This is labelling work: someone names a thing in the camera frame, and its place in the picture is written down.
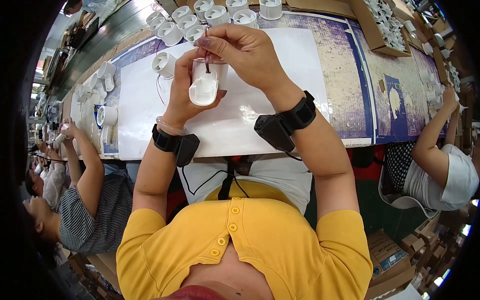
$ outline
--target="green floor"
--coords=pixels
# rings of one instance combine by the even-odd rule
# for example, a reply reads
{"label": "green floor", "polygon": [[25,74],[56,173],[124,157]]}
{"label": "green floor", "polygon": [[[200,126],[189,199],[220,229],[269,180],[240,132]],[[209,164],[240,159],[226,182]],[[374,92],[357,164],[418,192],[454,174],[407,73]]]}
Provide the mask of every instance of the green floor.
{"label": "green floor", "polygon": [[[356,180],[360,213],[363,218],[365,233],[373,233],[381,228],[396,243],[412,233],[427,218],[417,208],[396,209],[384,203],[378,194],[378,182],[373,180]],[[317,222],[317,202],[315,192],[307,205],[305,217],[315,229]]]}

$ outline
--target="table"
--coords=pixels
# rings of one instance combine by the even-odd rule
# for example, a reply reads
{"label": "table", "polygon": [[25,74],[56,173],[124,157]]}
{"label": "table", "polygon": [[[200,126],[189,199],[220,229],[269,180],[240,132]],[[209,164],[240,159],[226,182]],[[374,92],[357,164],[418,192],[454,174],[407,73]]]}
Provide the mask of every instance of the table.
{"label": "table", "polygon": [[[426,99],[419,69],[429,69],[438,79],[432,58],[412,48],[412,57],[396,58],[369,50],[358,22],[319,14],[284,11],[276,21],[258,19],[264,28],[305,28],[313,32],[327,89],[330,123],[346,147],[415,140],[436,113]],[[117,66],[115,89],[105,105],[118,107],[121,68],[166,48],[155,37],[134,45],[110,61]],[[385,91],[380,88],[384,82]],[[72,104],[71,115],[79,117]],[[93,116],[83,114],[89,123]],[[117,156],[117,130],[103,155]]]}

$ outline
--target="lips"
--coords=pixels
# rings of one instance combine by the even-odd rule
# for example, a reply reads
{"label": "lips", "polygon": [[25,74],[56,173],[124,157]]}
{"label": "lips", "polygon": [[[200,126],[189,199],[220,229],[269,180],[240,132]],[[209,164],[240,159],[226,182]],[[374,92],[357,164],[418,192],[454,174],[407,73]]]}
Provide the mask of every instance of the lips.
{"label": "lips", "polygon": [[168,299],[228,300],[214,290],[204,286],[186,286],[172,293]]}

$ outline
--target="bracelet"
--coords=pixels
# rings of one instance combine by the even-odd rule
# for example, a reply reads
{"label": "bracelet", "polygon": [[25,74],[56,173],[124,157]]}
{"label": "bracelet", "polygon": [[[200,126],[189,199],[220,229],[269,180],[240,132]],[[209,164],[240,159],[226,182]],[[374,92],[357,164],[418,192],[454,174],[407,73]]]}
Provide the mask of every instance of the bracelet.
{"label": "bracelet", "polygon": [[159,127],[163,130],[167,130],[167,133],[172,133],[172,134],[175,134],[175,135],[187,135],[188,131],[185,127],[183,127],[183,129],[178,129],[178,128],[175,128],[165,122],[163,122],[162,120],[162,116],[158,116],[156,118],[156,123],[159,125]]}

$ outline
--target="yellow shirt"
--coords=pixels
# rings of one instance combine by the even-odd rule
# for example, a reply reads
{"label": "yellow shirt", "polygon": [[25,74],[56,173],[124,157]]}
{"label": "yellow shirt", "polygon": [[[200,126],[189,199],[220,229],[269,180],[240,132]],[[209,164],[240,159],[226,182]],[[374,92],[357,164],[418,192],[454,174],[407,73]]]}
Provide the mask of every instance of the yellow shirt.
{"label": "yellow shirt", "polygon": [[150,209],[132,213],[117,250],[126,300],[168,296],[194,264],[220,262],[229,238],[239,260],[265,275],[275,299],[363,299],[372,277],[359,213],[339,210],[312,230],[293,207],[234,197],[182,209],[166,226]]}

